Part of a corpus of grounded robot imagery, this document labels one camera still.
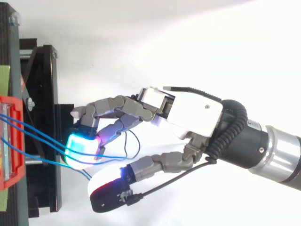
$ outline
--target black cable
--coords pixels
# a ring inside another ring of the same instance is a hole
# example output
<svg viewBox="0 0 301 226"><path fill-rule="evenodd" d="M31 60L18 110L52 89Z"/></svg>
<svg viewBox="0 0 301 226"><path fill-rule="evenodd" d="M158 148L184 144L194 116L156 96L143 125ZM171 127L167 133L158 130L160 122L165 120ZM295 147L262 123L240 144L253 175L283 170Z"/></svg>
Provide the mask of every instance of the black cable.
<svg viewBox="0 0 301 226"><path fill-rule="evenodd" d="M235 120L228 126L228 128L213 141L207 148L206 154L208 157L205 159L212 164L216 164L217 159L220 157L223 150L228 148L231 142L240 134L245 128L248 120L245 107L235 100L223 100L223 110L230 110L235 115Z"/></svg>
<svg viewBox="0 0 301 226"><path fill-rule="evenodd" d="M86 174L87 174L87 175L88 175L90 178L92 178L92 177L91 177L91 175L90 175L90 174L88 174L88 172L87 172L87 171L85 171L84 169L83 169L83 172L84 172L84 173L86 173Z"/></svg>
<svg viewBox="0 0 301 226"><path fill-rule="evenodd" d="M198 90L198 89L194 89L194 88L191 88L191 87L175 87L175 86L171 86L170 87L170 91L179 91L179 92L190 92L190 93L195 93L195 94L199 94L199 95L202 95L204 97L207 97L211 100L215 100L217 102L221 102L222 99L218 98L218 97L215 97L211 94L208 94L204 91L201 91L201 90Z"/></svg>
<svg viewBox="0 0 301 226"><path fill-rule="evenodd" d="M136 153L132 158L128 158L129 160L133 160L133 159L136 158L137 155L139 154L140 149L141 149L141 144L140 144L140 140L139 140L139 138L136 136L136 134L135 134L133 131L131 131L131 130L128 130L128 131L131 132L131 133L135 136L135 138L136 138L136 140L137 140L137 142L138 142L138 145L139 145L137 153ZM126 133L126 142L125 142L125 145L124 145L124 151L125 151L125 153L126 153L126 155L127 155L126 145L127 145L127 133Z"/></svg>
<svg viewBox="0 0 301 226"><path fill-rule="evenodd" d="M133 131L131 131L131 130L128 130L128 131L130 131L130 132L135 136L135 138L137 139L138 145L139 145L137 153L136 153L132 158L127 158L127 159L129 159L129 160L133 160L133 159L139 154L140 149L141 149L141 145L140 145L140 140L139 140L139 138L137 137L137 135L136 135ZM125 132L125 134L126 134L126 140L125 140L125 142L124 142L124 152L126 153L126 157L127 157L127 132ZM110 159L110 160L108 160L108 161L106 161L106 162L111 162L111 161L124 161L124 160L125 160L125 159ZM85 172L89 177L91 177L91 175L88 174L84 169L83 169L82 171Z"/></svg>
<svg viewBox="0 0 301 226"><path fill-rule="evenodd" d="M171 179L171 180L169 180L169 181L167 181L167 182L165 182L165 183L163 183L163 184L161 184L161 185L159 185L159 186L157 186L157 187L155 187L155 188L153 188L153 189L151 189L151 190L149 190L145 193L142 193L142 197L145 197L145 196L147 196L147 195L149 195L149 194L151 194L151 193L153 193L153 192L155 192L155 191L157 191L157 190L159 190L159 189L161 189L161 188L177 181L178 179L181 179L182 177L186 176L187 174L189 174L189 173L191 173L191 172L193 172L193 171L195 171L199 168L202 168L204 166L211 165L211 164L212 163L210 163L210 162L205 162L205 163L199 164L198 166L195 166L195 167L185 171L184 173L174 177L173 179Z"/></svg>

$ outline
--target black coiled cable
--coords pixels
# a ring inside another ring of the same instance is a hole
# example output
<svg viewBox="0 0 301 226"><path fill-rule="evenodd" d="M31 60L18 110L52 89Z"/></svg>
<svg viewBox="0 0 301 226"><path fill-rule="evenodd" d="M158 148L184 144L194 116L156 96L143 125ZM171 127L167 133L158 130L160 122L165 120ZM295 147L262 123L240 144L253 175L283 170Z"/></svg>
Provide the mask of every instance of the black coiled cable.
<svg viewBox="0 0 301 226"><path fill-rule="evenodd" d="M230 110L235 115L234 122L208 147L205 159L211 163L216 164L222 151L231 144L232 140L236 138L240 132L245 128L248 116L245 107L235 100L223 100L223 109Z"/></svg>

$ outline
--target silver cylinder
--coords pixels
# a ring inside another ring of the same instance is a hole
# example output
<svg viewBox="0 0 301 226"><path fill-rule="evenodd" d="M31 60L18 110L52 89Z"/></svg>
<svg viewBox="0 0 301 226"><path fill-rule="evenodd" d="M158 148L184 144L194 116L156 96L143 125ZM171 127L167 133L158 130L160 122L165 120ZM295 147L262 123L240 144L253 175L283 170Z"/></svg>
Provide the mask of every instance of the silver cylinder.
<svg viewBox="0 0 301 226"><path fill-rule="evenodd" d="M266 129L269 136L269 145L266 154L249 171L301 190L301 176L298 176L301 165L301 145L299 139L272 126L266 126Z"/></svg>

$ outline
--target blue wire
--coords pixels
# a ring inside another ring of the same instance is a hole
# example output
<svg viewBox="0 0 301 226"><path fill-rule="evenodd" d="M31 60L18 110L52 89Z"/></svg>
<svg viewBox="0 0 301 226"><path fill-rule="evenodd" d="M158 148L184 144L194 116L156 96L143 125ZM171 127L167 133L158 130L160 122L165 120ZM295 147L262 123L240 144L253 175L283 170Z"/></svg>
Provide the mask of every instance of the blue wire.
<svg viewBox="0 0 301 226"><path fill-rule="evenodd" d="M113 158L113 159L126 159L126 157L120 157L120 156L107 156L107 155L99 155L99 154L87 154L87 153L81 153L81 152L77 152L77 151L74 151L70 148L67 148L65 145L62 145L60 142L54 140L53 138L51 138L50 136L46 135L45 133L39 131L38 129L32 127L31 125L25 123L25 122L22 122L22 121L19 121L19 120L16 120L14 118L11 118L9 116L6 116L4 114L1 114L0 113L0 116L1 117L4 117L4 118L7 118L7 119L10 119L11 121L15 121L17 123L20 123L28 128L30 128L31 130L35 131L36 133L40 134L41 136L49 139L50 141L54 142L55 144L57 144L58 146L62 147L63 149L68 149L69 151L73 152L73 153L76 153L76 154L81 154L81 155L87 155L87 156L94 156L94 157L100 157L100 158ZM13 126L12 123L8 122L8 121L5 121L3 118L0 117L0 120L6 122L7 124Z"/></svg>
<svg viewBox="0 0 301 226"><path fill-rule="evenodd" d="M39 161L44 161L44 162L47 162L49 164L53 164L53 165L57 165L57 166L62 166L62 167L66 167L66 168L70 168L76 172L79 172L81 173L82 175L84 175L88 180L90 180L90 178L88 177L88 175L86 175L84 172L80 171L80 170L77 170L77 169L74 169L72 168L71 166L68 166L68 165L65 165L65 164L61 164L59 162L55 162L55 161L51 161L51 160L47 160L47 159L42 159L42 158L38 158L38 157L35 157L31 154L28 154L28 153L25 153L25 152L22 152L21 150L17 149L16 147L12 146L9 142L7 142L3 137L1 137L1 140L3 143L5 143L7 146L9 146L10 148L14 149L16 152L19 152L21 153L22 155L25 155L27 157L30 157L32 159L36 159L36 160L39 160Z"/></svg>
<svg viewBox="0 0 301 226"><path fill-rule="evenodd" d="M12 124L11 122L9 122L9 121L7 121L7 120L1 118L1 117L0 117L0 119L1 119L3 122L7 123L8 125L10 125L10 126L16 128L17 130L23 132L24 134L27 134L27 135L29 135L29 136L31 136L31 137L33 137L33 138L35 138L35 139L37 139L37 140L43 142L44 144L49 145L50 147L52 147L53 149L57 150L57 151L58 151L59 153L61 153L62 155L66 156L66 157L68 157L68 158L70 158L70 159L72 159L72 160L74 160L74 161L77 161L77 162L82 163L82 164L88 164L88 165L101 165L101 164L104 164L104 163L105 163L105 162L91 163L91 162L84 162L84 161L77 160L77 159L75 159L75 158L73 158L73 157L67 155L64 151L62 151L62 150L60 150L59 148L55 147L55 146L54 146L53 144L51 144L50 142L48 142L48 141L46 141L46 140L44 140L44 139L42 139L42 138L40 138L40 137L38 137L38 136L36 136L36 135L34 135L34 134L31 134L30 132L25 131L24 129L21 129L21 128L17 127L16 125Z"/></svg>

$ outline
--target led light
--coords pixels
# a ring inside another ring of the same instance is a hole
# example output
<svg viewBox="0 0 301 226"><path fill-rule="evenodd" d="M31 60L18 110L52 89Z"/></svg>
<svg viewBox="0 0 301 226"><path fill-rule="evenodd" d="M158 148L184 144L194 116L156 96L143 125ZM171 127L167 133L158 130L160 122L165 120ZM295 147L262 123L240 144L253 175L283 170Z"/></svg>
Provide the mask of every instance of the led light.
<svg viewBox="0 0 301 226"><path fill-rule="evenodd" d="M67 148L70 148L76 152L87 153L87 154L97 154L99 141L97 139L89 140L83 137L80 137L75 134L71 134L67 141ZM96 158L94 156L81 155L74 152L71 152L68 149L65 149L65 153L70 157L77 159L83 162L96 163ZM74 169L82 170L87 167L91 167L91 164L79 163L69 157L65 157L66 163Z"/></svg>
<svg viewBox="0 0 301 226"><path fill-rule="evenodd" d="M97 172L89 181L88 194L89 197L99 187L116 180L121 177L120 168L116 165L108 166L101 171Z"/></svg>

